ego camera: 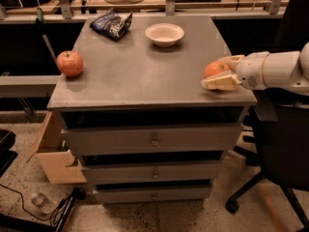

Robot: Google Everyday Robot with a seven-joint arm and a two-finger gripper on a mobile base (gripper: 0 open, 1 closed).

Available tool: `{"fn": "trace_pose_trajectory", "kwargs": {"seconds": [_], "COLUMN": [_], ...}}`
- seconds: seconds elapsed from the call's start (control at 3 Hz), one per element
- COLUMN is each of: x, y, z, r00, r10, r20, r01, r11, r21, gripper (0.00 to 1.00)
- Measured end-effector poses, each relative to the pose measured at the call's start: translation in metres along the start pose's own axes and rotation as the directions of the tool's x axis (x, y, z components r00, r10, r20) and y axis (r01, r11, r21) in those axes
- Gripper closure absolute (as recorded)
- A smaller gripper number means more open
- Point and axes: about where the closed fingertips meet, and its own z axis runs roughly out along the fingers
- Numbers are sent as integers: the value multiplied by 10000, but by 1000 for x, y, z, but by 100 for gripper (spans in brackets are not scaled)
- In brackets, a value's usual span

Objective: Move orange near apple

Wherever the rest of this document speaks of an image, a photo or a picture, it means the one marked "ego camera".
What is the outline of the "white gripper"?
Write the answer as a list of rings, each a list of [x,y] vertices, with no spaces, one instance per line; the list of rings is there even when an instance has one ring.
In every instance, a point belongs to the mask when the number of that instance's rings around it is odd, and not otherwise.
[[[244,57],[243,54],[225,56],[219,61],[227,63],[232,71],[221,72],[204,78],[201,81],[203,88],[207,90],[235,91],[240,84],[248,90],[265,90],[263,79],[263,65],[268,57],[267,51],[251,53]]]

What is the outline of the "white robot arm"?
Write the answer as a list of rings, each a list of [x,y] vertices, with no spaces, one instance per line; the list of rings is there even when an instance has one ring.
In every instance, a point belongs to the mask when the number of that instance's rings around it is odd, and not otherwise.
[[[203,88],[235,91],[281,88],[300,95],[309,95],[309,43],[300,51],[255,52],[247,56],[233,55],[218,60],[228,70],[204,77]]]

